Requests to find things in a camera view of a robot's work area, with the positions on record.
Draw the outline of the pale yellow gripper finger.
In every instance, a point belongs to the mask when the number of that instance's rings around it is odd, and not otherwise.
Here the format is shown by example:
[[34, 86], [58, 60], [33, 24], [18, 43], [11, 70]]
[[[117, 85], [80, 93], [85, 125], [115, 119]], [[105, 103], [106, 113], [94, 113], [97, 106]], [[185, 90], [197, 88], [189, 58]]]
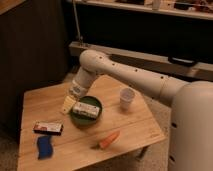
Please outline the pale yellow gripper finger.
[[63, 114], [68, 114], [75, 103], [76, 99], [71, 95], [67, 95], [62, 105], [61, 112]]

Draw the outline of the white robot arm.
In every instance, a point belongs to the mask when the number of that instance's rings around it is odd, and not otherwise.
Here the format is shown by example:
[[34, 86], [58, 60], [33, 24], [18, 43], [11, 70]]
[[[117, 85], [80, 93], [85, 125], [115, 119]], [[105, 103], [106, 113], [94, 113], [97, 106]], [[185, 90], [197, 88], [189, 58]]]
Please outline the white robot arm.
[[106, 74], [171, 108], [168, 171], [213, 171], [213, 82], [182, 81], [115, 62], [96, 50], [83, 51], [79, 60], [64, 113]]

